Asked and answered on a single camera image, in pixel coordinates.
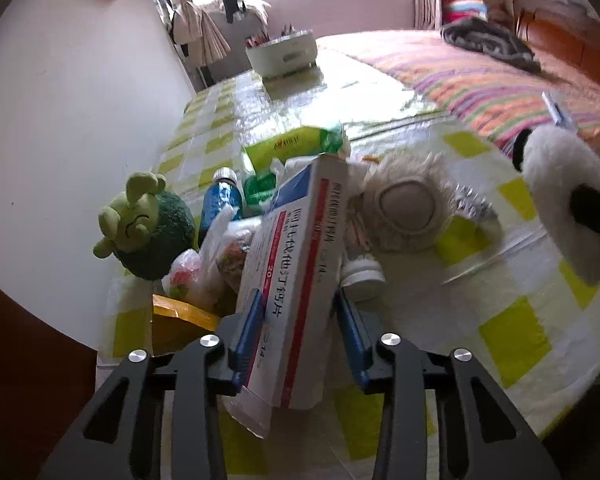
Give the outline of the white plastic bag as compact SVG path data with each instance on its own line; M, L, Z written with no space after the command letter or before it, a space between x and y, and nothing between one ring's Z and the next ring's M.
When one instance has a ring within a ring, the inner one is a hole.
M232 220L236 211L224 206L198 252L187 249L173 261L161 281L166 296L219 316L235 311L242 270L262 222L261 216Z

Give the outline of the green broccoli plush toy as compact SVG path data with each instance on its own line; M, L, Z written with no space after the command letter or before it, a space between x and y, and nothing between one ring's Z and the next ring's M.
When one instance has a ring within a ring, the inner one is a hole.
M138 278L157 281L171 269L176 257L193 247L194 217L174 193L166 178L136 172L125 189L98 213L102 238L94 245L99 259L116 257Z

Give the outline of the white red medicine box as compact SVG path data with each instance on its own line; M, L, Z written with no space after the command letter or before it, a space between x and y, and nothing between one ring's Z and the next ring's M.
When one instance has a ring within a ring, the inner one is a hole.
M238 359L240 393L223 403L258 438L276 408L310 410L322 400L348 180L344 160L311 159L279 185L249 246L237 307L260 312Z

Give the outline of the blue bottle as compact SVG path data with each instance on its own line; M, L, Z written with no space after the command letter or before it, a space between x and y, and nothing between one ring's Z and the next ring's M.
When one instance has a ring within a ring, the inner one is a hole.
M242 194L237 174L233 169L221 167L215 170L212 183L204 193L198 229L199 246L204 242L212 221L226 205L235 209L233 220L242 220Z

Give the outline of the silver blister pack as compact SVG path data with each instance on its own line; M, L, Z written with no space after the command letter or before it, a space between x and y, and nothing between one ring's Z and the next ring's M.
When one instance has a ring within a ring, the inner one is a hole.
M486 196L473 188L458 184L455 188L456 213L476 223L495 221L498 218L491 202Z

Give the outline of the green tissue pack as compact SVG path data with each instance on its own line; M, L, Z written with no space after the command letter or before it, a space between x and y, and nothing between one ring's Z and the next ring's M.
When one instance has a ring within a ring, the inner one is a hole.
M341 126L318 128L301 126L268 139L246 145L242 161L247 174L264 174L273 159L284 164L295 157L332 154L347 158L351 153L349 139Z

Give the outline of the white pill bottle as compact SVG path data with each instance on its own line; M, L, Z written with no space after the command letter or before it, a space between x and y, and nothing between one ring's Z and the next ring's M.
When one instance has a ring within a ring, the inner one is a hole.
M340 287L352 301L365 301L379 296L386 278L380 263L370 250L360 245L344 248L340 268Z

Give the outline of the yellow orange packet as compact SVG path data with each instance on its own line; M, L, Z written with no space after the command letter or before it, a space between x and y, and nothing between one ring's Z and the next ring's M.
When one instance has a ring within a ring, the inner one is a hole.
M213 333L221 318L192 304L152 295L151 348L154 356L177 352L194 340Z

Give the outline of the bed with striped sheet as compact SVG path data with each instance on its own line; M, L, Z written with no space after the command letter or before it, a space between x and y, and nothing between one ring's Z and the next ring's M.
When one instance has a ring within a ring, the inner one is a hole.
M382 30L357 34L348 55L414 88L503 152L520 130L552 120L542 99L550 92L600 158L600 85L547 52L535 52L535 75L453 47L440 32Z

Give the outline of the light blue folded case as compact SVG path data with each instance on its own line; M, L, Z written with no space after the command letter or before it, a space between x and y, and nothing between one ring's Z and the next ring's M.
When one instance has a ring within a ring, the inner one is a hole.
M556 127L572 132L578 131L577 123L572 118L570 111L552 92L544 91L542 93L542 100Z

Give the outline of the white storage basket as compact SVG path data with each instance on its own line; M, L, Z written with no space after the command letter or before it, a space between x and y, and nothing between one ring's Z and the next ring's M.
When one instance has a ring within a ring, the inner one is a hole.
M314 65L317 45L312 30L298 30L248 47L246 55L251 68L262 79L275 79Z

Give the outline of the white air cooler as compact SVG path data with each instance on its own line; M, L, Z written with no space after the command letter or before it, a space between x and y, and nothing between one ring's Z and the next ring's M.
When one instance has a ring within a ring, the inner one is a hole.
M204 8L230 46L230 52L225 58L209 65L210 75L215 81L230 79L250 70L251 65L246 53L246 39L266 29L265 24L253 9L247 9L245 14L237 13L234 20L229 23L220 4L221 1L217 1Z

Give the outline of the dark grey blanket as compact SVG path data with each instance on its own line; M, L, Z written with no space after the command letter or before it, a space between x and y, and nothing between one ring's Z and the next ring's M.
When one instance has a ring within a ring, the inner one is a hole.
M450 46L485 54L530 74L542 72L534 52L513 32L498 24L470 16L444 25L440 34Z

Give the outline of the wooden headboard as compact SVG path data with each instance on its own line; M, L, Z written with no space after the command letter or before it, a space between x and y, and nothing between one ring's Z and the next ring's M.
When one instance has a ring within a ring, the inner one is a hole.
M600 85L600 22L573 0L513 0L516 35Z

